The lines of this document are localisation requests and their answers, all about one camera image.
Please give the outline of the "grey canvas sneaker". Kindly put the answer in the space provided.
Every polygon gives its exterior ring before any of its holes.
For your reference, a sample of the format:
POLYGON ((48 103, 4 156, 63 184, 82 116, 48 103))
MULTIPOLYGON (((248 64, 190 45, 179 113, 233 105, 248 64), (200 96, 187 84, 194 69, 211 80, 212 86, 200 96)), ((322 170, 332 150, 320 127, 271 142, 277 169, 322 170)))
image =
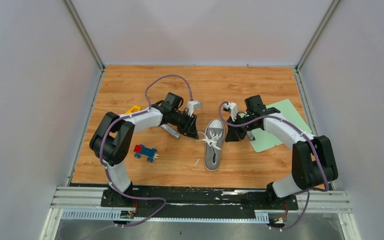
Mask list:
POLYGON ((204 131, 205 142, 205 168, 208 171, 217 171, 221 165, 222 145, 225 138, 225 126, 219 119, 213 119, 204 131))

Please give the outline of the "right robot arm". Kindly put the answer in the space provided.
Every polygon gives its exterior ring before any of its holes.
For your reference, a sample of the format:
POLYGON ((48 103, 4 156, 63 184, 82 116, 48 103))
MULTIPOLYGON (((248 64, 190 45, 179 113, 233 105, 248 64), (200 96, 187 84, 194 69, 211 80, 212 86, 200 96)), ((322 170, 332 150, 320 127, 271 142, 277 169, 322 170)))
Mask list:
POLYGON ((337 180, 339 171, 330 139, 325 135, 306 133, 275 107, 267 107, 259 95, 245 99, 245 113, 240 114, 237 104, 223 101, 218 111, 230 114, 222 119, 227 124, 226 142, 239 142, 256 129, 266 131, 292 151, 291 173, 267 185, 266 204, 278 209, 286 197, 308 190, 327 192, 329 183, 337 180))

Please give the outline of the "white shoelace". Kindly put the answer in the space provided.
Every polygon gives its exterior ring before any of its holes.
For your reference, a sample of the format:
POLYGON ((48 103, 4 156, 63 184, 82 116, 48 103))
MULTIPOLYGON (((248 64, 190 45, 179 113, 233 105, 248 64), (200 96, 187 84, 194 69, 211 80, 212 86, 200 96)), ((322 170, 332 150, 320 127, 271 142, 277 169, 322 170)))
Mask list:
POLYGON ((199 131, 203 134, 203 138, 198 139, 198 142, 204 142, 205 150, 222 150, 223 138, 225 135, 224 130, 221 128, 209 128, 205 132, 199 131))

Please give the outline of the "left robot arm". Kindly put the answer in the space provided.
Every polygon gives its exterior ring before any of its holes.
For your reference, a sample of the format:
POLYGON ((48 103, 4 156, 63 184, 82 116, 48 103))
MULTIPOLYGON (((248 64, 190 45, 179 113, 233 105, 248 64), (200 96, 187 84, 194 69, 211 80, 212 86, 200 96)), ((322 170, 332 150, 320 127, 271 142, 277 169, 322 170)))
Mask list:
POLYGON ((201 102, 190 100, 185 110, 181 111, 179 108, 182 103, 182 97, 169 92, 164 100, 144 110, 130 114, 107 112, 102 118, 89 142, 89 148, 104 166, 108 184, 115 190, 113 198, 120 206, 129 206, 133 201, 133 193, 128 189, 132 182, 124 160, 134 134, 169 124, 175 126, 180 135, 198 139, 194 110, 201 107, 201 102))

